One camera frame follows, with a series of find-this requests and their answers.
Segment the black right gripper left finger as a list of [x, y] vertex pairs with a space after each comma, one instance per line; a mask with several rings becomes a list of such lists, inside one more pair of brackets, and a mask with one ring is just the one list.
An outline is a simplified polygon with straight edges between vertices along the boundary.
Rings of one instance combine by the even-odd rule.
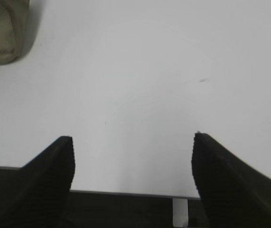
[[60, 136], [0, 180], [0, 228], [57, 228], [75, 174], [73, 138]]

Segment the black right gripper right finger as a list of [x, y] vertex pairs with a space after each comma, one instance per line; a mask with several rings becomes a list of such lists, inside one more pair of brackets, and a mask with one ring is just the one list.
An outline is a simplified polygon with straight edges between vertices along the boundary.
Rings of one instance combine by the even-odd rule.
[[191, 167], [211, 227], [271, 228], [271, 178], [200, 132]]

